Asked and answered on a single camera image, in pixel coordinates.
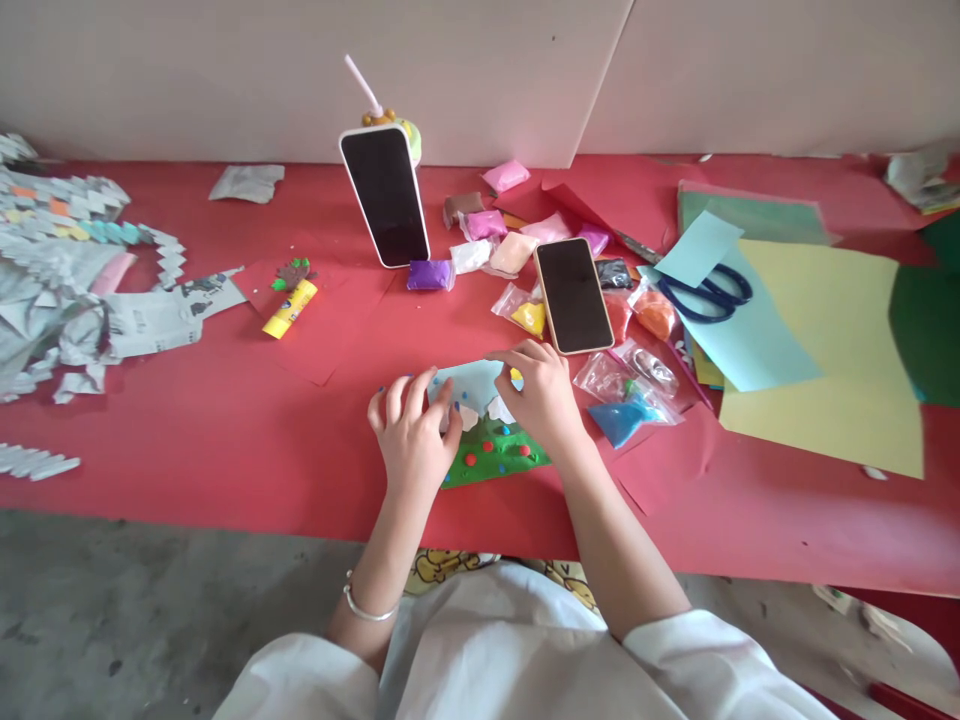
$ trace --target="white wall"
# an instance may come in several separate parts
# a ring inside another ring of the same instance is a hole
[[[424,162],[573,158],[631,0],[0,0],[0,126],[69,158],[340,162],[366,100]]]
[[[949,137],[958,0],[637,0],[580,151],[894,151]]]

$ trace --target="silver bracelet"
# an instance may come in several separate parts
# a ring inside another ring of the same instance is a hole
[[[350,582],[351,575],[353,575],[353,570],[347,570],[347,584],[343,586],[343,594],[347,596],[347,605],[350,606],[350,611],[361,620],[367,620],[368,622],[383,622],[393,617],[394,613],[399,609],[400,603],[397,603],[393,610],[383,615],[371,615],[362,610],[353,599],[353,583]]]

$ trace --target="yellow glue stick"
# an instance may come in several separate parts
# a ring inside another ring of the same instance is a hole
[[[283,301],[283,305],[277,310],[273,317],[267,320],[263,326],[263,331],[268,335],[273,335],[277,340],[283,337],[283,334],[290,329],[293,321],[296,320],[307,303],[317,294],[317,286],[309,280],[301,280],[290,293],[290,297]]]

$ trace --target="gray floor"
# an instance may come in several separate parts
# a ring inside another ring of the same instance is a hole
[[[0,511],[0,720],[209,718],[249,656],[319,633],[360,545]],[[868,635],[810,588],[683,576],[784,672],[870,720],[895,716],[839,666],[960,712],[929,636]]]

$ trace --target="green paper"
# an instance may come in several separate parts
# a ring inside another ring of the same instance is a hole
[[[960,273],[960,211],[954,211],[920,231],[937,253],[937,259],[951,273]]]
[[[960,275],[902,265],[890,298],[890,328],[923,402],[960,407]]]
[[[743,228],[743,237],[769,242],[831,245],[833,238],[820,222],[817,208],[806,203],[756,200],[700,192],[678,193],[681,232],[704,210]]]

